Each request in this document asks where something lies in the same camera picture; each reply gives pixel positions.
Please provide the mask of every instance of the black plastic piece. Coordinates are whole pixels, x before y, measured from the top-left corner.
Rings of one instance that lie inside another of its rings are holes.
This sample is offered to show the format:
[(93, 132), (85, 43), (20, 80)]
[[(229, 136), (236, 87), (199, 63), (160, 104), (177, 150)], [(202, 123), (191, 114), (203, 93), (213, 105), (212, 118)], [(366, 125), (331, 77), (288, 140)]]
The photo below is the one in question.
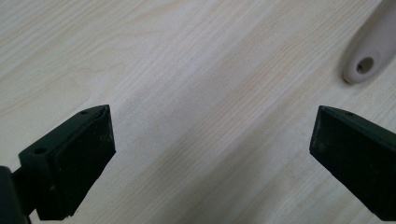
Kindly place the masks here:
[(5, 166), (0, 166), (0, 223), (30, 223), (22, 211), (11, 171)]
[(322, 105), (310, 153), (380, 219), (396, 220), (396, 134)]
[(20, 153), (21, 168), (9, 180), (19, 199), (14, 209), (25, 216), (36, 209), (41, 220), (73, 216), (115, 152), (110, 107), (77, 113)]

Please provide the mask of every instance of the white handle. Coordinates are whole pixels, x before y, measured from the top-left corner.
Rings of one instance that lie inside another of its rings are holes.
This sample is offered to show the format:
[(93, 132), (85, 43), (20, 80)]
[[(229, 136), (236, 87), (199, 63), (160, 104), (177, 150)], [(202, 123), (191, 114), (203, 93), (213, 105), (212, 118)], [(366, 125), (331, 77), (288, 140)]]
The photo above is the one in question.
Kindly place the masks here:
[(396, 54), (396, 1), (371, 25), (344, 68), (344, 79), (349, 83), (375, 76)]

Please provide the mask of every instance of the screw hole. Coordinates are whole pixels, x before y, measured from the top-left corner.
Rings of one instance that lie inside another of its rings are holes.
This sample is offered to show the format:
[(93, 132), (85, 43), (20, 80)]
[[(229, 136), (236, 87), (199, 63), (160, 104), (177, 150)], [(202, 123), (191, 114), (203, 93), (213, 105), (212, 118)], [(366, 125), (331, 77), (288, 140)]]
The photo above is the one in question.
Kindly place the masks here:
[(46, 153), (46, 151), (47, 151), (46, 148), (40, 147), (40, 148), (37, 148), (37, 149), (35, 150), (35, 154), (36, 154), (36, 155), (41, 155), (41, 154)]
[(356, 71), (361, 75), (366, 74), (368, 71), (370, 71), (370, 69), (373, 68), (373, 65), (374, 60), (372, 58), (364, 58), (358, 63)]

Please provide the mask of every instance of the wooden table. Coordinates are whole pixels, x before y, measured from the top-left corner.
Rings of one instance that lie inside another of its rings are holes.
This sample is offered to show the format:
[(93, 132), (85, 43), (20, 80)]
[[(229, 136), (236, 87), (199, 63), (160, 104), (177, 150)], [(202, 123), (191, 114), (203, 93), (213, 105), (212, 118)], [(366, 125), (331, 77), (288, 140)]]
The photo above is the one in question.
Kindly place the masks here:
[(109, 104), (118, 152), (63, 223), (379, 223), (308, 150), (319, 105), (396, 132), (396, 62), (341, 78), (379, 3), (1, 1), (0, 164)]

